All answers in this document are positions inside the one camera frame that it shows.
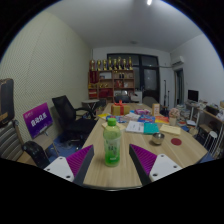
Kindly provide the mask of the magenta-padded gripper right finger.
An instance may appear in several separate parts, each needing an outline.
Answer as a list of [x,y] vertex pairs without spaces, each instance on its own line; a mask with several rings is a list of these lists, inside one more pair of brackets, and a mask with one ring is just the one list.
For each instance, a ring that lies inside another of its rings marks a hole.
[[129,145],[129,154],[143,186],[181,170],[181,167],[165,154],[155,155],[134,144]]

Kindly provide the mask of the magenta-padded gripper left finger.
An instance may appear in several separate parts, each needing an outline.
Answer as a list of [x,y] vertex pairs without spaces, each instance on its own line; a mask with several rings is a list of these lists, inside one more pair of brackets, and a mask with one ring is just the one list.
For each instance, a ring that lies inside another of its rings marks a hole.
[[67,158],[59,156],[45,171],[82,186],[93,156],[94,146],[90,145]]

